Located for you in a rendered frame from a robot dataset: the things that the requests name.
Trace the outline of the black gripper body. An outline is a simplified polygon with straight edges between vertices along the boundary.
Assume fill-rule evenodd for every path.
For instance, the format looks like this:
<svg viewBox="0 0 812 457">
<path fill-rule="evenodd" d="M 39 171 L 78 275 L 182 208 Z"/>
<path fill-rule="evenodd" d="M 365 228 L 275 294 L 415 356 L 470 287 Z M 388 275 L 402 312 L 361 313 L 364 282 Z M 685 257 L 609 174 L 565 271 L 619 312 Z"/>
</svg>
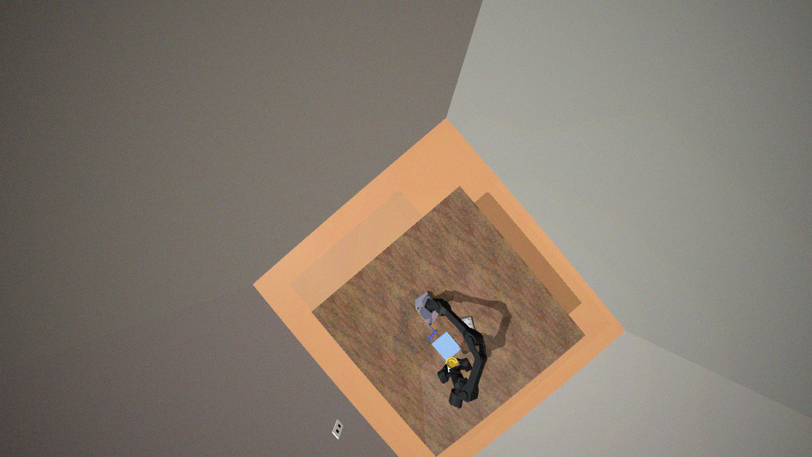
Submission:
<svg viewBox="0 0 812 457">
<path fill-rule="evenodd" d="M 459 366 L 450 368 L 449 372 L 440 370 L 437 372 L 437 375 L 442 383 L 446 383 L 449 381 L 449 377 L 453 378 L 455 375 L 461 375 L 460 370 L 462 369 L 465 369 L 465 371 L 470 371 L 472 369 L 470 362 L 468 361 L 467 358 L 463 359 L 463 361 L 461 361 L 461 364 Z"/>
</svg>

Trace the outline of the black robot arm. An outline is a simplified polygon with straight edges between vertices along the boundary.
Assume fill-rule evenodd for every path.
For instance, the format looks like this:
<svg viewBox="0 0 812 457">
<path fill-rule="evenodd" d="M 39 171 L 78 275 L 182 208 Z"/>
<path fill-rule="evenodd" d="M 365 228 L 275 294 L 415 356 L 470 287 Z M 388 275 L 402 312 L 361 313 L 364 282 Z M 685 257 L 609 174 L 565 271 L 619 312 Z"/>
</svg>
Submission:
<svg viewBox="0 0 812 457">
<path fill-rule="evenodd" d="M 480 332 L 471 329 L 469 325 L 465 324 L 450 308 L 449 302 L 443 298 L 428 299 L 424 304 L 424 308 L 429 310 L 430 313 L 436 310 L 440 316 L 447 316 L 450 323 L 454 324 L 463 333 L 464 340 L 469 345 L 469 351 L 475 357 L 469 379 L 462 377 L 462 374 L 455 375 L 452 378 L 454 388 L 450 389 L 449 403 L 452 407 L 462 408 L 463 400 L 471 402 L 478 398 L 478 383 L 487 362 L 483 336 Z M 475 345 L 479 345 L 479 353 L 475 349 Z"/>
</svg>

